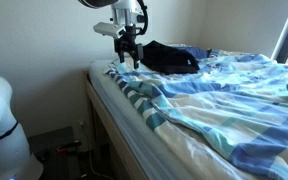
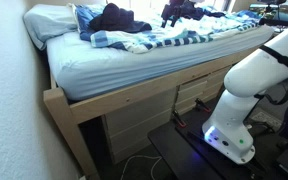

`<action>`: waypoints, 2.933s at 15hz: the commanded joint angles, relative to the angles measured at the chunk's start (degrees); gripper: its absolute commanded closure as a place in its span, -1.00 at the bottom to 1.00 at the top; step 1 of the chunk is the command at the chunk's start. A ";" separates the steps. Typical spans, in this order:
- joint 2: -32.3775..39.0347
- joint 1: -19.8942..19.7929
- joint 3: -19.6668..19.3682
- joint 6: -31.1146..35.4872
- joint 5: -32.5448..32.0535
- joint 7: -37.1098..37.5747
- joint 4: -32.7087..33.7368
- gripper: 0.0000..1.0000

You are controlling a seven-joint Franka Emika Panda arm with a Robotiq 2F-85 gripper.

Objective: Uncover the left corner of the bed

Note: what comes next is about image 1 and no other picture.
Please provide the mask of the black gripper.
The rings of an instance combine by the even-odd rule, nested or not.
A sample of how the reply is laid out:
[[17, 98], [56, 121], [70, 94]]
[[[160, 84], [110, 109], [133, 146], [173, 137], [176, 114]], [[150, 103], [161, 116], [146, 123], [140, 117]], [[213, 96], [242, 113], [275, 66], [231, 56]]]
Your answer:
[[114, 40], [114, 49], [117, 52], [120, 63], [123, 63], [124, 52], [133, 53], [133, 67], [139, 67], [140, 52], [142, 52], [142, 45], [135, 42], [136, 36], [141, 32], [141, 28], [136, 25], [126, 26], [122, 36]]

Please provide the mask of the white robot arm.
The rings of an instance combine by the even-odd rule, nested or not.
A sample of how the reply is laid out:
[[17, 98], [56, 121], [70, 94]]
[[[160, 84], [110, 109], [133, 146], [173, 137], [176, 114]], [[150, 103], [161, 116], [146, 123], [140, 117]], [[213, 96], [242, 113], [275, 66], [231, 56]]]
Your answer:
[[97, 9], [110, 5], [112, 9], [111, 23], [99, 22], [93, 29], [103, 36], [114, 39], [115, 52], [120, 62], [124, 62], [127, 52], [133, 59], [135, 69], [144, 58], [143, 46], [136, 43], [138, 35], [144, 35], [148, 28], [147, 6], [143, 0], [78, 0], [86, 7]]

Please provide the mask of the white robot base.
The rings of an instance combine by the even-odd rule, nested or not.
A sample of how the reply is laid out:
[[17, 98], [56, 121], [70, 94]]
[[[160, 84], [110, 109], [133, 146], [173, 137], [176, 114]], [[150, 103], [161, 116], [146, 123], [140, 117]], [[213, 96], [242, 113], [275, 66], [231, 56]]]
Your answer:
[[43, 165], [10, 108], [12, 87], [0, 76], [0, 180], [39, 180]]

